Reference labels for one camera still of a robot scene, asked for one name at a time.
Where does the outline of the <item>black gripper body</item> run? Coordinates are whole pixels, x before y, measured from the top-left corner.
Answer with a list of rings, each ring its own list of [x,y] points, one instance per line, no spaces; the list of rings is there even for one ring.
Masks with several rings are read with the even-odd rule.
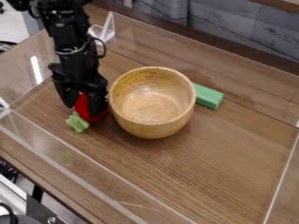
[[[108,80],[99,73],[99,55],[96,49],[55,50],[59,63],[51,63],[52,81],[64,81],[74,85],[79,93],[108,92]]]

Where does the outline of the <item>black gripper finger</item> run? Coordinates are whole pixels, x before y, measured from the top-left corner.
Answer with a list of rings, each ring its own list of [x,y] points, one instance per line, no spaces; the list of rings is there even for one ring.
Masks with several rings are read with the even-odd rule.
[[[106,92],[88,93],[88,113],[92,117],[96,117],[107,106],[108,100]]]
[[[55,80],[54,85],[64,105],[72,108],[80,96],[79,90],[68,82]]]

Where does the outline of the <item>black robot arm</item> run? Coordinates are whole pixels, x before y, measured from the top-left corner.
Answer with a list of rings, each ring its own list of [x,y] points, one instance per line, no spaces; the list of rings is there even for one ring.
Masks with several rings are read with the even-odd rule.
[[[99,73],[107,55],[104,42],[90,35],[90,15],[84,5],[92,0],[7,0],[16,11],[40,19],[54,41],[59,63],[51,63],[52,82],[64,105],[75,106],[82,94],[88,113],[98,116],[108,106],[108,80]]]

